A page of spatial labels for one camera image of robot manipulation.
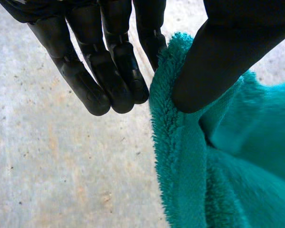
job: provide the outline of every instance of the fabric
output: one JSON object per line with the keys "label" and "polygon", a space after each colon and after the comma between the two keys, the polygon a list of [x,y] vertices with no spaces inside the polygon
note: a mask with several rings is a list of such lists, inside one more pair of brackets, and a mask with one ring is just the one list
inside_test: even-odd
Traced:
{"label": "fabric", "polygon": [[156,171],[173,228],[285,228],[285,84],[247,71],[193,114],[172,100],[192,44],[176,33],[150,88]]}

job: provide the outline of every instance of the gray concrete surface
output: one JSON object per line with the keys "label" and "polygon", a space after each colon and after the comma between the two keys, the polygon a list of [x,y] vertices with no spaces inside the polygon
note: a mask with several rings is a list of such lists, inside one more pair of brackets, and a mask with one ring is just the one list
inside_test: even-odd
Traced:
{"label": "gray concrete surface", "polygon": [[[169,0],[162,30],[194,35],[206,19],[202,0]],[[150,85],[134,15],[130,39]],[[268,85],[285,82],[285,41],[252,69]],[[148,104],[90,115],[0,5],[0,228],[167,227],[151,136]]]}

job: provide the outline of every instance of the teal towel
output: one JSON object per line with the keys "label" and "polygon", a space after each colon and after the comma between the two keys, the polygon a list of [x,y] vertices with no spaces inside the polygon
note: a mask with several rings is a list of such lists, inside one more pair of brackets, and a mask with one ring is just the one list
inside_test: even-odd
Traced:
{"label": "teal towel", "polygon": [[193,114],[171,90],[192,44],[176,33],[150,88],[156,171],[173,228],[285,228],[285,84],[247,71]]}

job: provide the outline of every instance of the microfiber towel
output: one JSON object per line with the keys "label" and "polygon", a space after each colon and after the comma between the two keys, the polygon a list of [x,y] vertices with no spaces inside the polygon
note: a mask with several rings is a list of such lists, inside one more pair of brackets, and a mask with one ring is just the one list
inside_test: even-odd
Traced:
{"label": "microfiber towel", "polygon": [[172,37],[150,88],[166,219],[173,228],[285,228],[285,83],[261,85],[249,70],[184,114],[171,91],[192,41]]}

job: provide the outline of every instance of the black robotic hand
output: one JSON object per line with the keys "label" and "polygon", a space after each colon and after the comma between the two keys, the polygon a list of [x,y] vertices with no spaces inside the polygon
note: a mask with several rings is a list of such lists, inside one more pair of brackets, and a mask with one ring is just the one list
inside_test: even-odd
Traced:
{"label": "black robotic hand", "polygon": [[[63,13],[57,13],[57,7],[44,11],[53,2],[61,6],[64,2]],[[140,43],[155,70],[157,55],[166,48],[161,34],[166,0],[133,2]],[[0,3],[17,20],[33,21],[29,27],[90,113],[103,115],[110,106],[118,113],[126,113],[134,104],[148,99],[127,35],[131,0]],[[209,19],[197,32],[172,93],[176,107],[185,113],[198,111],[220,97],[285,39],[285,0],[204,0],[204,4]],[[98,84],[74,51],[65,17]],[[109,51],[103,43],[101,22]]]}
{"label": "black robotic hand", "polygon": [[197,32],[172,100],[193,113],[227,91],[285,39],[285,0],[204,0],[208,20]]}
{"label": "black robotic hand", "polygon": [[[110,107],[123,114],[134,104],[147,101],[149,91],[128,38],[132,0],[0,2],[18,21],[28,23],[91,114],[104,115]],[[165,37],[161,34],[166,1],[133,2],[139,40],[155,70],[157,55],[166,48]],[[98,84],[74,50],[66,19]],[[108,50],[103,42],[103,31]]]}

